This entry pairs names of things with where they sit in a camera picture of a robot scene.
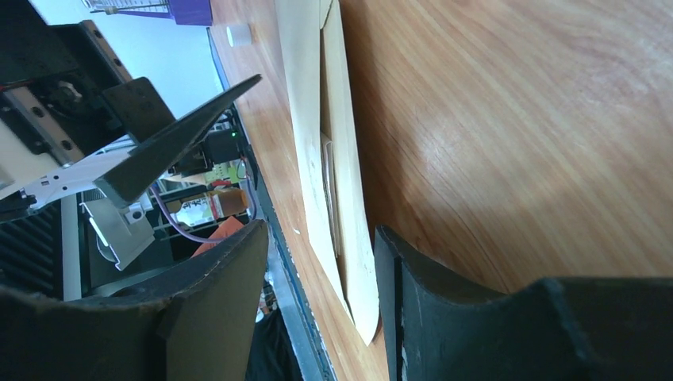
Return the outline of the tan paper envelope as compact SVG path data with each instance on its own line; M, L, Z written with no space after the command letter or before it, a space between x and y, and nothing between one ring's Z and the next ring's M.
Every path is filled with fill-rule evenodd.
M369 345L379 323L340 3L275 3L309 243Z

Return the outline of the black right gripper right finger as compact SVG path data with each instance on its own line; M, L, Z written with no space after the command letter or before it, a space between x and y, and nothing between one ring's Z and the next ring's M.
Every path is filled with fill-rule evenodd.
M375 231L392 380L669 380L669 278L543 278L481 286Z

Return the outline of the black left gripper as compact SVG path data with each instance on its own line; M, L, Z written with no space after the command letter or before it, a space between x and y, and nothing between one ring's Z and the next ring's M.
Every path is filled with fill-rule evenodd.
M261 80L255 74L174 121L152 83L131 77L93 21L50 25L31 2L4 1L1 208L40 208L44 198L36 186L56 184L59 169L130 137L144 142L94 180L117 208L125 208Z

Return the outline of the lined letter paper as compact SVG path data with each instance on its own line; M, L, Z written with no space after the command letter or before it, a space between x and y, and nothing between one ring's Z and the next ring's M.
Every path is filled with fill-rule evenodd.
M333 242L335 257L341 254L340 226L338 216L338 202L336 193L335 171L333 167L333 142L324 133L321 133L322 176L324 182L325 201L329 215L329 228Z

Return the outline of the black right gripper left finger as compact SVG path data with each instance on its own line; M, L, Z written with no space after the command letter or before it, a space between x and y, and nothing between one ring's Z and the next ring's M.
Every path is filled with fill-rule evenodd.
M268 250L255 220L108 297L1 289L4 380L242 380Z

